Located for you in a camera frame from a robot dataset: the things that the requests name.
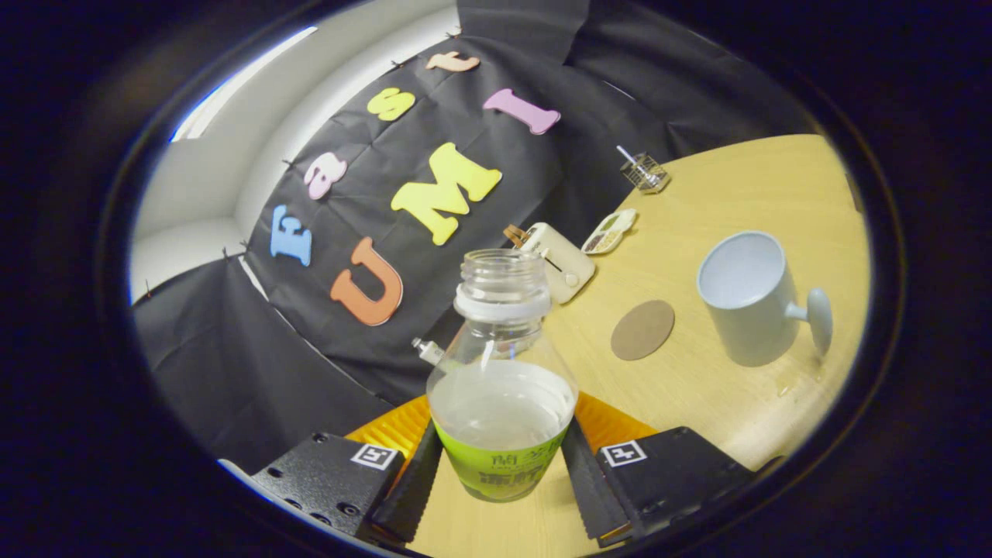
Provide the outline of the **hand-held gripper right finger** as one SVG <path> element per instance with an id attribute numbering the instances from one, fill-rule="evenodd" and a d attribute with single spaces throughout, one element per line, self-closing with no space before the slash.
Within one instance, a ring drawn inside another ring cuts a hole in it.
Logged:
<path id="1" fill-rule="evenodd" d="M 680 529 L 757 477 L 691 428 L 656 430 L 584 392 L 561 452 L 600 547 Z"/>

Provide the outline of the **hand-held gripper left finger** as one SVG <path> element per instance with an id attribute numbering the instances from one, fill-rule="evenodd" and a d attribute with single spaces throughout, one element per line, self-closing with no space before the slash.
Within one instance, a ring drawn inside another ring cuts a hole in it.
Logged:
<path id="1" fill-rule="evenodd" d="M 442 456 L 421 396 L 350 434 L 315 432 L 249 477 L 292 515 L 366 543 L 411 543 Z"/>

